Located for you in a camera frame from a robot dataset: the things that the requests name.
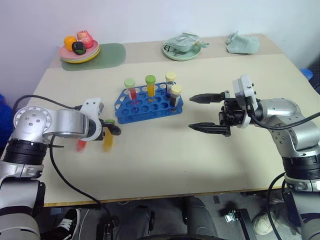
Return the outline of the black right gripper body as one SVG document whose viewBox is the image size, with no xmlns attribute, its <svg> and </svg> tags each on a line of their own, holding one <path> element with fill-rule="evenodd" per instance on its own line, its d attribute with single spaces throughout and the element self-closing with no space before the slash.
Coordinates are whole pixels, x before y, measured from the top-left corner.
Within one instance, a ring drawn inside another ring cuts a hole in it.
<svg viewBox="0 0 320 240">
<path fill-rule="evenodd" d="M 235 97 L 230 97 L 229 91 L 220 93 L 223 106 L 218 114 L 219 124 L 222 126 L 239 127 L 245 117 L 245 111 L 240 107 Z"/>
</svg>

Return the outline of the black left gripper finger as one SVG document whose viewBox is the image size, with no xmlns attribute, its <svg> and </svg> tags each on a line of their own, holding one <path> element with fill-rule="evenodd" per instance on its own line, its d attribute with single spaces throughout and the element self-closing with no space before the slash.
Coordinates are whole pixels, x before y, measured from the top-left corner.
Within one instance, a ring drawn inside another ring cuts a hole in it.
<svg viewBox="0 0 320 240">
<path fill-rule="evenodd" d="M 111 135 L 119 136 L 122 133 L 121 129 L 112 122 L 106 122 L 105 127 L 108 128 Z"/>
</svg>

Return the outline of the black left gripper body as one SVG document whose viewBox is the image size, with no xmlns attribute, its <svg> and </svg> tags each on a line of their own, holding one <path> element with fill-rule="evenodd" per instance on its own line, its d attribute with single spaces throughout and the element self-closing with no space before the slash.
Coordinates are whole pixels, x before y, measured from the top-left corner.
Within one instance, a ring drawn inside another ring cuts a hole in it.
<svg viewBox="0 0 320 240">
<path fill-rule="evenodd" d="M 102 119 L 99 119 L 100 123 L 101 123 L 101 130 L 100 130 L 100 134 L 99 137 L 97 138 L 98 141 L 103 141 L 104 137 L 105 137 L 105 122 Z"/>
</svg>

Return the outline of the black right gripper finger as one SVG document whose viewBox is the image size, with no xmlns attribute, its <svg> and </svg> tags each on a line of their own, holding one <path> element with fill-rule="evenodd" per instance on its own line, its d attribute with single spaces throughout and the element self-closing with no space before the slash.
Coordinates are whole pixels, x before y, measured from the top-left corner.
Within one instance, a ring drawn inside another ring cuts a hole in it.
<svg viewBox="0 0 320 240">
<path fill-rule="evenodd" d="M 189 124 L 188 127 L 195 131 L 206 134 L 218 134 L 225 137 L 229 137 L 231 135 L 231 129 L 229 126 L 217 125 L 213 122 L 193 123 Z"/>
<path fill-rule="evenodd" d="M 202 93 L 190 97 L 189 100 L 198 104 L 220 103 L 225 100 L 225 93 Z"/>
</svg>

